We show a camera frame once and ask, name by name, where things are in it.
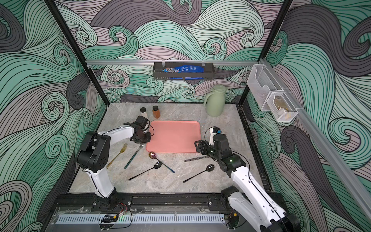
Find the green handled fork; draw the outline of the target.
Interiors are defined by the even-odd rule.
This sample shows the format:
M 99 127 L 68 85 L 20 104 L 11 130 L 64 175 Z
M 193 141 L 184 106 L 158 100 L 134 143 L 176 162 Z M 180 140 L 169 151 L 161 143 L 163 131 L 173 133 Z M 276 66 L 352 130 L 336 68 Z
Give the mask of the green handled fork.
M 131 162 L 134 160 L 134 158 L 136 157 L 136 155 L 140 152 L 140 150 L 144 147 L 144 144 L 141 144 L 138 149 L 135 151 L 135 153 L 132 155 L 132 157 L 130 158 L 130 160 L 128 161 L 128 163 L 125 165 L 124 169 L 127 169 L 129 167 L 129 165 L 131 164 Z

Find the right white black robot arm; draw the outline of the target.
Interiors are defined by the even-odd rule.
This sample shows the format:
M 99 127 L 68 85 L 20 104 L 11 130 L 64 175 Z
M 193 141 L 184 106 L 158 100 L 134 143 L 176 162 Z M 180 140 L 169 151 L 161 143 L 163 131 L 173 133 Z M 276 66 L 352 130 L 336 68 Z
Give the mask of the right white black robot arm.
M 300 220 L 287 213 L 260 186 L 250 171 L 249 162 L 233 151 L 225 134 L 216 133 L 213 143 L 199 140 L 196 151 L 216 160 L 220 169 L 241 189 L 227 189 L 227 206 L 236 210 L 257 232 L 299 232 Z

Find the pink plastic tray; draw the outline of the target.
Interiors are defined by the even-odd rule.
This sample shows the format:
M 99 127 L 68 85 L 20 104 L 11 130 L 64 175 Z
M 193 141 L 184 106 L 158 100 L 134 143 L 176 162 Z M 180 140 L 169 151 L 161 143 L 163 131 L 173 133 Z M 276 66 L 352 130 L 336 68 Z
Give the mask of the pink plastic tray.
M 148 152 L 196 153 L 194 143 L 201 140 L 201 126 L 197 121 L 155 120 L 149 131 Z

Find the grey handled fork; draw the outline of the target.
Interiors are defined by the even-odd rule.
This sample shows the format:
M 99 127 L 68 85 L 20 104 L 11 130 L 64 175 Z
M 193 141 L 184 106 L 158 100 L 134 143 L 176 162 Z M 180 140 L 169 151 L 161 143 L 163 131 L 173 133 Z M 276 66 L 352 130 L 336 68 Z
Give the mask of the grey handled fork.
M 186 159 L 186 160 L 184 160 L 184 162 L 196 161 L 196 160 L 201 160 L 201 159 L 209 159 L 209 158 L 210 158 L 210 156 L 202 156 L 202 157 Z

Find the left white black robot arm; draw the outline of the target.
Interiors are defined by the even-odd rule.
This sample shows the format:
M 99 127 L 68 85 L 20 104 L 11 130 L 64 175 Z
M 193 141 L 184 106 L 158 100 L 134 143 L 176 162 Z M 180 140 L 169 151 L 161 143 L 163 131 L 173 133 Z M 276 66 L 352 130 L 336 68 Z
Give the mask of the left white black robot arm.
M 124 123 L 119 128 L 105 132 L 89 131 L 85 135 L 76 162 L 82 171 L 88 174 L 95 187 L 98 209 L 112 211 L 119 205 L 117 191 L 107 172 L 110 146 L 125 139 L 136 144 L 150 142 L 149 126 L 150 121 L 147 118 L 138 116 L 133 123 Z

